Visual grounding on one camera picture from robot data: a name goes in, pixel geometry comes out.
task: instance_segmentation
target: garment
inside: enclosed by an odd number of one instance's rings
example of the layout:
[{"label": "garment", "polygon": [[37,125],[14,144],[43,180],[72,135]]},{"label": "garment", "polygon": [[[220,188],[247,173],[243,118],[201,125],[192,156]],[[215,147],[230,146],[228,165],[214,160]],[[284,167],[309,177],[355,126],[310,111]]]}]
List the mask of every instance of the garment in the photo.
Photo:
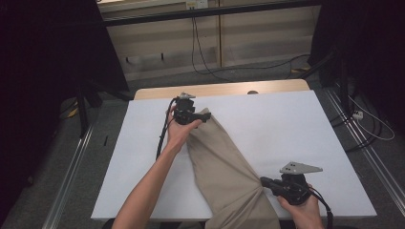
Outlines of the garment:
[{"label": "garment", "polygon": [[280,228],[259,177],[213,115],[190,133],[187,147],[197,185],[213,213],[206,229]]}]

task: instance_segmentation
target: white tabletop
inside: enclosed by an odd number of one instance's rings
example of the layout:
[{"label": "white tabletop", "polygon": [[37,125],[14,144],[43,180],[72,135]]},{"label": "white tabletop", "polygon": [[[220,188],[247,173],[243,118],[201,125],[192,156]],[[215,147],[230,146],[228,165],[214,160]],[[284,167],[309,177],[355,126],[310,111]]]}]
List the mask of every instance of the white tabletop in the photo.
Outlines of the white tabletop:
[{"label": "white tabletop", "polygon": [[[337,218],[376,215],[351,163],[312,91],[206,96],[194,99],[221,122],[245,159],[262,177],[280,178],[290,161],[322,167],[307,174]],[[134,100],[122,124],[92,219],[110,219],[155,161],[170,99]],[[277,199],[266,195],[280,219],[290,219]],[[325,208],[320,204],[321,215]],[[211,211],[197,188],[187,148],[177,155],[151,219],[201,220]]]}]

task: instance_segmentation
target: white table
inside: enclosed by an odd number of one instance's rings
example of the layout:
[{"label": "white table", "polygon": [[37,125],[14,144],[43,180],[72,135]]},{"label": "white table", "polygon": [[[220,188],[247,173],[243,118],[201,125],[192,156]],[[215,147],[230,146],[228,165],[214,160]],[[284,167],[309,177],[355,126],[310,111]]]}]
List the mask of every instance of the white table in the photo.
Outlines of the white table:
[{"label": "white table", "polygon": [[[324,172],[306,175],[307,182],[323,195],[337,218],[376,216],[316,95],[308,91],[308,85],[306,87],[298,89],[300,92],[273,94],[246,95],[243,90],[237,90],[230,93],[232,95],[200,96],[194,101],[196,111],[205,107],[210,109],[260,177],[280,178],[279,170],[290,161],[322,167]],[[187,88],[176,88],[174,95],[182,89]],[[128,194],[154,163],[165,110],[174,95],[130,102],[92,219],[114,218]],[[278,217],[290,219],[289,213],[280,207],[269,190],[266,195]],[[320,209],[321,215],[325,216],[322,204]],[[192,164],[184,146],[163,185],[151,219],[205,220],[211,216],[195,184]]]}]

